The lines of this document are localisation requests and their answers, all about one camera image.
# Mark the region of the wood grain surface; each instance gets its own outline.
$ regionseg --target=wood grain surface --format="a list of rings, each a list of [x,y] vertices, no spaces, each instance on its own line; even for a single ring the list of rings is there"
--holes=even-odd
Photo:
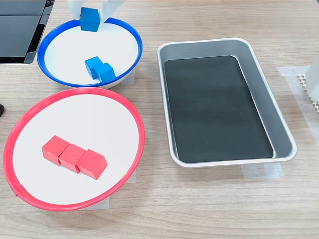
[[[88,6],[98,7],[98,1]],[[140,33],[144,52],[134,85],[112,88],[129,99],[146,128],[136,183],[110,198],[110,208],[46,212],[15,197],[0,165],[3,239],[318,239],[319,148],[277,66],[310,65],[319,56],[315,0],[129,0],[114,17]],[[46,35],[71,19],[56,1]],[[241,37],[248,40],[297,142],[281,179],[245,179],[240,166],[184,169],[168,153],[157,48],[166,42]],[[18,119],[34,104],[65,90],[36,60],[0,65],[0,155]]]

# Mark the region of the tape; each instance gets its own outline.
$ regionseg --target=tape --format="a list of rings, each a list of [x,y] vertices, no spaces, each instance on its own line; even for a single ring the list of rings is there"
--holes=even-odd
[[[105,210],[109,209],[110,207],[110,197],[100,201],[99,203],[96,203],[94,205],[91,205],[87,208],[82,208],[79,211],[85,211],[85,210]]]
[[[277,67],[277,70],[281,76],[285,77],[300,111],[307,122],[311,134],[316,143],[319,144],[319,117],[316,112],[317,104],[313,104],[313,101],[310,100],[303,87],[303,83],[299,80],[299,75],[305,74],[309,67],[310,66]]]
[[[136,171],[131,175],[131,177],[128,179],[126,183],[136,183]],[[109,209],[110,207],[110,197],[104,199],[103,201],[100,201],[99,203],[96,203],[94,205],[91,205],[87,208],[82,208],[80,210],[105,210]]]
[[[133,69],[127,76],[127,78],[125,78],[124,81],[122,81],[123,85],[132,85],[134,84],[134,78],[135,78],[135,69]]]
[[[244,178],[278,179],[284,176],[280,163],[243,164],[241,170]]]

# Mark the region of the white object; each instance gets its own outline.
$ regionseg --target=white object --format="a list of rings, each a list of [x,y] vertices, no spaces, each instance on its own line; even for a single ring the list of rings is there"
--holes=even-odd
[[[85,60],[98,56],[119,76],[134,65],[138,54],[138,43],[129,31],[115,24],[103,23],[98,32],[81,31],[77,26],[60,33],[49,44],[44,61],[55,78],[71,84],[91,85],[99,80],[91,78]],[[105,87],[113,87],[125,77]]]
[[[319,58],[310,66],[306,72],[307,92],[314,101],[319,101]]]
[[[76,174],[43,158],[41,147],[53,136],[105,156],[98,180]],[[116,185],[134,162],[139,131],[130,111],[108,97],[74,95],[35,115],[13,150],[15,175],[26,191],[46,203],[68,205],[93,199]]]
[[[125,0],[103,0],[102,8],[100,9],[100,21],[105,22],[111,15],[125,2]],[[81,8],[83,0],[69,0],[69,7],[71,9],[74,19],[80,20]]]

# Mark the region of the black device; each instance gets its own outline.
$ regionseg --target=black device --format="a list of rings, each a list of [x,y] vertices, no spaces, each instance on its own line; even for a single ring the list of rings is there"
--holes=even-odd
[[[164,71],[180,160],[198,163],[273,156],[236,58],[168,60]]]
[[[4,112],[4,106],[0,104],[0,117],[2,116]]]
[[[0,0],[0,64],[32,63],[54,0]]]

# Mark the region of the cube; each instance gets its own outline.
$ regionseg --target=cube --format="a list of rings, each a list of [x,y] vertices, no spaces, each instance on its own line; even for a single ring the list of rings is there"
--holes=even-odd
[[[84,61],[84,63],[86,65],[86,69],[88,70],[92,79],[93,80],[97,79],[98,76],[97,76],[94,68],[99,66],[99,65],[103,65],[103,62],[100,60],[100,58],[96,56],[96,57],[93,57],[91,59]]]
[[[104,63],[94,68],[100,82],[108,82],[115,78],[115,73],[109,63]]]
[[[108,164],[103,155],[88,149],[76,163],[76,166],[85,175],[98,180]]]
[[[100,15],[97,9],[81,8],[80,26],[82,31],[98,31],[100,26]]]
[[[60,165],[58,157],[69,146],[69,143],[58,136],[53,136],[43,147],[43,157],[56,165]]]
[[[76,163],[84,153],[84,149],[74,144],[70,144],[59,156],[59,161],[62,163],[63,167],[70,169],[75,173],[79,173],[80,169],[76,166]]]

